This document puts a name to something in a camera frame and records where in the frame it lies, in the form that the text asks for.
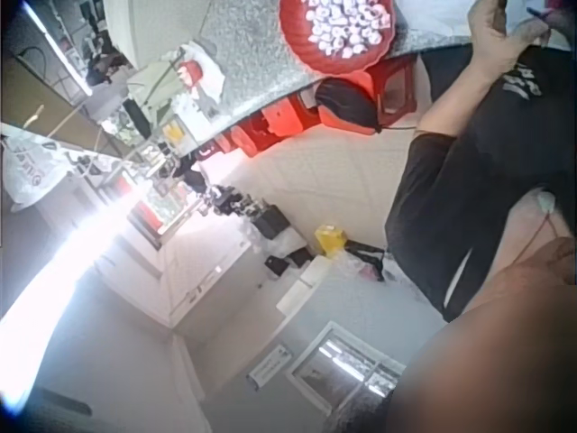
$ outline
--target black object on floor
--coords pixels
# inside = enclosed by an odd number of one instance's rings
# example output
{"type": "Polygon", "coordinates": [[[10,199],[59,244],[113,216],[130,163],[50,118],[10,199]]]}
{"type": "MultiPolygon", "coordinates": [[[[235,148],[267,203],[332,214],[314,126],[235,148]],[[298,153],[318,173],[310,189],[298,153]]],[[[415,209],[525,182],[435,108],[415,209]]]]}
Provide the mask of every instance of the black object on floor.
{"type": "Polygon", "coordinates": [[[276,205],[269,206],[267,210],[254,218],[252,223],[261,235],[270,241],[290,227],[290,222],[276,205]]]}
{"type": "Polygon", "coordinates": [[[270,255],[264,265],[269,268],[278,277],[285,273],[285,270],[289,267],[289,262],[286,260],[270,255]]]}
{"type": "Polygon", "coordinates": [[[311,254],[305,246],[303,246],[302,248],[290,253],[287,258],[289,258],[300,269],[306,262],[312,262],[315,256],[311,254]]]}
{"type": "Polygon", "coordinates": [[[376,246],[361,244],[360,242],[350,240],[346,241],[344,250],[347,253],[354,255],[356,258],[361,259],[363,262],[370,264],[377,272],[377,279],[379,281],[385,281],[382,267],[382,258],[385,254],[385,250],[377,248],[376,246]]]}

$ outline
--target yellow container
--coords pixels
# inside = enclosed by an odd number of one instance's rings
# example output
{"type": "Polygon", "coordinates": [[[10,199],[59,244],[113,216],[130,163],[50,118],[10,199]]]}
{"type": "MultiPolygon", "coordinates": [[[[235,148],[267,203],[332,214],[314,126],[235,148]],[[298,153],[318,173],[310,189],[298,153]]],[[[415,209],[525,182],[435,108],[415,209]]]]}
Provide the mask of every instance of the yellow container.
{"type": "Polygon", "coordinates": [[[331,259],[344,249],[347,237],[344,230],[335,226],[320,226],[315,231],[316,240],[321,244],[326,256],[331,259]]]}

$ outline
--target red stool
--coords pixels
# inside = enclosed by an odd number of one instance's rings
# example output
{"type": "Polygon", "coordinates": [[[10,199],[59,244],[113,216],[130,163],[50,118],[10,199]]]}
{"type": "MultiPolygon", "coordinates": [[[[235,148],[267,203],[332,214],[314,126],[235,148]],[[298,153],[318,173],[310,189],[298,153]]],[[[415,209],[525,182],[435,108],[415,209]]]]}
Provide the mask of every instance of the red stool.
{"type": "Polygon", "coordinates": [[[417,55],[413,54],[396,59],[388,59],[377,63],[367,69],[371,75],[374,88],[375,101],[380,107],[380,125],[387,127],[397,122],[401,117],[409,113],[415,113],[417,110],[417,100],[415,99],[415,62],[417,55]],[[403,71],[404,83],[404,102],[403,106],[393,113],[385,111],[383,98],[388,81],[397,73],[403,71]]]}
{"type": "MultiPolygon", "coordinates": [[[[343,78],[360,86],[373,98],[380,110],[380,124],[381,126],[387,127],[397,122],[404,115],[414,113],[417,110],[414,78],[414,65],[416,60],[416,55],[382,60],[365,71],[354,72],[343,76],[343,78]],[[389,113],[385,110],[385,105],[383,104],[385,89],[387,88],[388,81],[400,71],[404,71],[404,103],[403,106],[398,108],[394,113],[389,113]]],[[[343,119],[336,117],[326,107],[320,106],[318,111],[321,122],[327,126],[364,135],[375,134],[374,129],[345,122],[343,119]]]]}
{"type": "Polygon", "coordinates": [[[217,135],[215,141],[223,153],[230,153],[237,149],[236,145],[234,145],[230,131],[225,131],[222,134],[217,135]]]}
{"type": "Polygon", "coordinates": [[[236,147],[243,149],[247,156],[253,158],[282,140],[277,135],[271,134],[268,127],[269,124],[264,115],[258,111],[233,126],[231,138],[236,147]]]}
{"type": "Polygon", "coordinates": [[[263,108],[262,115],[269,123],[269,131],[278,137],[300,134],[321,122],[318,111],[306,108],[298,93],[263,108]]]}

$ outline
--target red bowl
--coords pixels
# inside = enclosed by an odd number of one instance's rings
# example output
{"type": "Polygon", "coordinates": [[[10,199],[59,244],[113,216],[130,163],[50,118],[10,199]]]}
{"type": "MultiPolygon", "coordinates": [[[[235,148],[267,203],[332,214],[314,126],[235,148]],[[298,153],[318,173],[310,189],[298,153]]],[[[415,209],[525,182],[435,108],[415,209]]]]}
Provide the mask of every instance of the red bowl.
{"type": "Polygon", "coordinates": [[[379,45],[371,46],[363,54],[356,54],[350,59],[343,59],[340,51],[332,56],[325,56],[315,43],[308,40],[313,27],[313,24],[305,18],[308,3],[301,3],[300,0],[280,0],[280,29],[292,52],[312,70],[330,76],[350,74],[377,63],[387,54],[395,38],[393,0],[379,0],[378,3],[385,6],[390,14],[391,26],[381,31],[382,41],[379,45]]]}

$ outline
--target red item on counter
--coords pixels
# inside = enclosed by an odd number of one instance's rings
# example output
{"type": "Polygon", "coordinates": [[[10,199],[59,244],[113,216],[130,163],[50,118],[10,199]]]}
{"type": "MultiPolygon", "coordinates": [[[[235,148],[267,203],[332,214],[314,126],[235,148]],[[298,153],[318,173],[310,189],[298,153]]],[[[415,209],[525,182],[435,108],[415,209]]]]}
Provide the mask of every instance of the red item on counter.
{"type": "Polygon", "coordinates": [[[300,0],[280,0],[279,19],[280,29],[290,49],[309,68],[328,76],[340,76],[354,71],[365,70],[377,63],[389,51],[395,38],[395,7],[393,0],[378,0],[390,14],[390,28],[381,31],[382,41],[374,45],[363,54],[355,55],[350,59],[343,59],[336,53],[327,57],[317,45],[308,40],[312,34],[313,23],[307,21],[305,15],[308,3],[300,0]]]}
{"type": "Polygon", "coordinates": [[[191,87],[194,87],[194,85],[198,81],[200,81],[200,79],[203,77],[202,69],[200,68],[200,65],[197,62],[195,62],[194,60],[183,61],[182,63],[180,63],[180,67],[185,68],[188,72],[188,75],[192,79],[192,86],[191,87]]]}

